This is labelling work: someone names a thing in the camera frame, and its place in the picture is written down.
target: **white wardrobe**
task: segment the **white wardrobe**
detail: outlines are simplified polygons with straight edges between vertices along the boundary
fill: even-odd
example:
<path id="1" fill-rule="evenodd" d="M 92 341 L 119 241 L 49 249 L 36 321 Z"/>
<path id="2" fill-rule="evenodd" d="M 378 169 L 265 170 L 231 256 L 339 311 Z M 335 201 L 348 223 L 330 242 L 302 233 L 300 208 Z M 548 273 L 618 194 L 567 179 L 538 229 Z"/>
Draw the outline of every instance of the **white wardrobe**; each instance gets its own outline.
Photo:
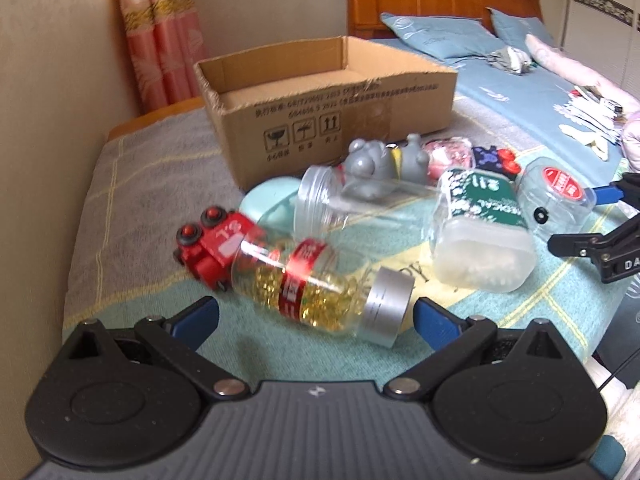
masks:
<path id="1" fill-rule="evenodd" d="M 640 98 L 640 0 L 570 0 L 565 52 Z"/>

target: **black toy wheel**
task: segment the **black toy wheel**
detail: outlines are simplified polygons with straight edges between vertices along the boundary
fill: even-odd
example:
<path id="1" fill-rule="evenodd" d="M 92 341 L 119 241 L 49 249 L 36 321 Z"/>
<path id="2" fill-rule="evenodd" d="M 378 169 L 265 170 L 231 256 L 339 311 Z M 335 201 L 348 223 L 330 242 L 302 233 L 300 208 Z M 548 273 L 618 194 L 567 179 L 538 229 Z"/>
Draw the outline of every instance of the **black toy wheel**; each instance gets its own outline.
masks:
<path id="1" fill-rule="evenodd" d="M 213 205 L 207 207 L 200 215 L 200 223 L 207 229 L 218 225 L 226 218 L 226 210 L 223 207 Z"/>
<path id="2" fill-rule="evenodd" d="M 180 249 L 176 249 L 174 251 L 174 260 L 182 266 L 184 265 L 184 261 L 182 260 L 182 251 Z"/>
<path id="3" fill-rule="evenodd" d="M 543 207 L 537 207 L 533 211 L 533 219 L 540 225 L 546 224 L 546 222 L 549 220 L 549 211 L 547 211 Z"/>
<path id="4" fill-rule="evenodd" d="M 202 236 L 202 228 L 198 224 L 185 224 L 175 234 L 175 241 L 183 247 L 196 243 Z"/>

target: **gold curtain trim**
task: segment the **gold curtain trim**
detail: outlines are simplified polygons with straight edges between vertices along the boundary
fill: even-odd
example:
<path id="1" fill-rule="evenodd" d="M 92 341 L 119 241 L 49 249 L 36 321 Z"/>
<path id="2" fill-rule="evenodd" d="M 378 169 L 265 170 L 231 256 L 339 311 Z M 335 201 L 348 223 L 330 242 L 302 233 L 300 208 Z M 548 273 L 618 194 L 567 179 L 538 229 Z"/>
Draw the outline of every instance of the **gold curtain trim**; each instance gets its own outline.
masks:
<path id="1" fill-rule="evenodd" d="M 154 20 L 166 18 L 172 14 L 179 14 L 193 9 L 193 0 L 157 0 L 142 10 L 131 10 L 124 14 L 124 26 L 127 32 L 142 27 L 150 27 Z"/>

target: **gray plastic figurine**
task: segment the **gray plastic figurine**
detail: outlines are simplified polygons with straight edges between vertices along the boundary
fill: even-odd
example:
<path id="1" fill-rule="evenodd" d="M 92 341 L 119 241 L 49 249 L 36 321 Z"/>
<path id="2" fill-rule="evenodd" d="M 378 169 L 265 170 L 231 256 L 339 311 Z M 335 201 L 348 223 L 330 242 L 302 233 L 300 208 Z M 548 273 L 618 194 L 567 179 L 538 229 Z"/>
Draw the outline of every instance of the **gray plastic figurine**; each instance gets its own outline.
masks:
<path id="1" fill-rule="evenodd" d="M 409 134 L 405 146 L 390 148 L 380 140 L 355 139 L 342 164 L 346 190 L 366 200 L 385 196 L 395 189 L 393 180 L 427 184 L 429 154 L 419 134 Z M 383 186 L 375 180 L 385 180 Z"/>

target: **curtain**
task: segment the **curtain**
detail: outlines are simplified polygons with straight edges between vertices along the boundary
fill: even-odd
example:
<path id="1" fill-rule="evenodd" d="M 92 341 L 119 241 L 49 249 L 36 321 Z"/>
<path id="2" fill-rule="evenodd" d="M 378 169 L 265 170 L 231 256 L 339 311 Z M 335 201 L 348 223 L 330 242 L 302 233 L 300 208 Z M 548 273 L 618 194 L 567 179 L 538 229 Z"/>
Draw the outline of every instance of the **curtain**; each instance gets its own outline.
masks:
<path id="1" fill-rule="evenodd" d="M 207 57 L 193 0 L 120 0 L 145 111 L 200 94 L 194 63 Z"/>

